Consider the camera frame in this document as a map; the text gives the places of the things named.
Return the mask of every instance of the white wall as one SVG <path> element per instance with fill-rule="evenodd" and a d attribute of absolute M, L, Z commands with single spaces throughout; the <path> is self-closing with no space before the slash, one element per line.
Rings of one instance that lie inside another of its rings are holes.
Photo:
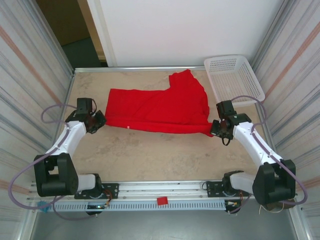
<path fill-rule="evenodd" d="M 88 0 L 109 66 L 250 61 L 283 0 Z"/>

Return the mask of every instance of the metal floor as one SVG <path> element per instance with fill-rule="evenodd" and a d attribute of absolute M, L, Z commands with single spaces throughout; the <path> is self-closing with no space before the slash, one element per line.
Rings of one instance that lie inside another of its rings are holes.
<path fill-rule="evenodd" d="M 110 211 L 98 218 L 66 221 L 39 213 L 32 240 L 295 240 L 289 211 L 269 213 L 255 200 L 238 213 L 221 210 Z M 61 213 L 68 217 L 84 213 Z"/>

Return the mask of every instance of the laundry basket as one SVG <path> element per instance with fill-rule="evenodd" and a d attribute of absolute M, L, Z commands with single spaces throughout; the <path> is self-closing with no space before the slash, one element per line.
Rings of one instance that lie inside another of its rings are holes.
<path fill-rule="evenodd" d="M 241 55 L 218 56 L 204 61 L 216 102 L 231 100 L 240 95 L 255 97 L 259 101 L 265 94 L 248 60 Z M 232 101 L 234 107 L 254 104 L 251 98 L 241 97 Z"/>

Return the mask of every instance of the marble surface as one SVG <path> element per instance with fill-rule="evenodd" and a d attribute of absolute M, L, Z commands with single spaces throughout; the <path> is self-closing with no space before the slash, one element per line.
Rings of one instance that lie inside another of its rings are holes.
<path fill-rule="evenodd" d="M 106 111 L 111 88 L 165 90 L 173 71 L 86 72 L 75 75 L 69 104 L 77 98 L 95 99 Z M 204 87 L 210 106 L 209 121 L 218 119 L 216 100 L 206 71 L 192 71 Z M 236 109 L 253 123 L 259 121 L 254 105 Z M 223 146 L 218 137 L 196 134 L 144 132 L 104 126 L 86 134 L 73 155 L 79 174 L 98 173 L 103 181 L 172 181 L 221 179 L 223 174 L 243 170 L 257 172 L 246 150 L 237 140 Z"/>

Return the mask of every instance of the purple cable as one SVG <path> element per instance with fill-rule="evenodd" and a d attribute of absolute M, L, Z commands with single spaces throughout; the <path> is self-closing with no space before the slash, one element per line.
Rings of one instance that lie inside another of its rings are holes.
<path fill-rule="evenodd" d="M 301 200 L 301 201 L 297 201 L 297 202 L 292 202 L 292 201 L 281 201 L 281 203 L 284 203 L 284 204 L 288 204 L 288 205 L 300 205 L 300 204 L 304 204 L 307 199 L 308 199 L 308 192 L 307 192 L 307 189 L 306 187 L 304 186 L 304 184 L 296 177 L 296 175 L 293 174 L 292 171 L 290 171 L 280 160 L 276 159 L 276 157 L 274 157 L 273 155 L 270 154 L 270 152 L 266 149 L 266 147 L 259 141 L 259 139 L 257 138 L 256 134 L 254 133 L 254 130 L 255 130 L 255 127 L 258 126 L 258 125 L 263 125 L 266 123 L 266 120 L 267 120 L 267 111 L 266 111 L 266 108 L 265 106 L 263 105 L 263 103 L 261 101 L 259 101 L 258 99 L 256 99 L 255 97 L 253 96 L 247 96 L 247 95 L 240 95 L 240 96 L 236 96 L 234 97 L 233 99 L 231 99 L 231 101 L 234 101 L 236 99 L 239 99 L 239 98 L 249 98 L 249 99 L 253 99 L 255 100 L 257 103 L 260 104 L 260 106 L 262 107 L 263 109 L 263 113 L 264 113 L 264 118 L 263 118 L 263 121 L 262 122 L 258 122 L 258 123 L 255 123 L 252 128 L 251 128 L 251 133 L 252 133 L 252 136 L 253 138 L 255 139 L 255 141 L 259 144 L 259 146 L 270 156 L 270 158 L 272 160 L 274 160 L 280 167 L 282 167 L 301 187 L 302 191 L 303 191 L 303 194 L 304 194 L 304 198 Z"/>
<path fill-rule="evenodd" d="M 240 210 L 240 208 L 242 208 L 244 205 L 246 205 L 246 203 L 248 202 L 249 198 L 252 196 L 252 194 L 249 194 L 249 196 L 246 198 L 246 200 L 244 200 L 244 202 L 241 204 L 241 206 L 238 206 L 235 210 L 229 211 L 229 214 L 233 214 L 234 212 Z"/>
<path fill-rule="evenodd" d="M 55 202 L 59 201 L 60 199 L 62 199 L 64 196 L 59 196 L 59 197 L 55 197 L 54 200 L 52 202 L 49 202 L 47 204 L 44 204 L 44 205 L 41 205 L 41 206 L 28 206 L 28 205 L 24 205 L 22 203 L 20 203 L 13 195 L 13 192 L 12 192 L 12 188 L 13 188 L 13 185 L 14 185 L 14 182 L 16 181 L 16 179 L 21 175 L 23 174 L 24 172 L 26 172 L 28 169 L 30 169 L 32 166 L 36 165 L 37 163 L 43 161 L 46 157 L 50 156 L 51 154 L 53 154 L 63 143 L 64 141 L 66 140 L 66 138 L 68 137 L 69 135 L 69 132 L 70 132 L 70 129 L 69 129 L 69 125 L 68 123 L 64 122 L 64 121 L 61 121 L 61 120 L 53 120 L 53 121 L 45 121 L 44 120 L 44 114 L 46 111 L 48 111 L 49 109 L 51 108 L 54 108 L 54 107 L 62 107 L 62 106 L 66 106 L 66 107 L 72 107 L 72 108 L 75 108 L 75 106 L 72 106 L 72 105 L 68 105 L 68 104 L 55 104 L 55 105 L 52 105 L 52 106 L 49 106 L 47 107 L 45 110 L 43 110 L 43 112 L 41 113 L 41 120 L 42 122 L 46 123 L 46 124 L 52 124 L 52 123 L 63 123 L 66 125 L 67 129 L 66 129 L 66 133 L 65 135 L 63 136 L 63 138 L 61 139 L 61 141 L 58 143 L 57 147 L 55 147 L 53 150 L 51 150 L 50 152 L 46 153 L 45 155 L 43 155 L 42 157 L 39 157 L 37 160 L 33 161 L 32 163 L 30 163 L 28 166 L 24 167 L 20 172 L 18 172 L 10 181 L 9 183 L 9 186 L 8 186 L 8 195 L 9 195 L 9 198 L 11 199 L 11 201 L 16 204 L 17 206 L 19 206 L 20 208 L 23 208 L 23 209 L 29 209 L 29 210 L 38 210 L 38 209 L 44 209 L 44 208 L 47 208 L 49 207 L 50 205 L 54 204 Z"/>
<path fill-rule="evenodd" d="M 54 213 L 56 215 L 58 215 L 58 217 L 61 218 L 61 219 L 68 220 L 68 221 L 79 221 L 79 220 L 90 219 L 90 218 L 95 216 L 95 215 L 84 216 L 84 217 L 66 217 L 66 216 L 63 216 L 60 213 L 58 213 L 57 210 L 56 210 L 55 203 L 54 203 L 55 199 L 56 199 L 56 196 L 53 199 L 52 209 L 53 209 Z"/>

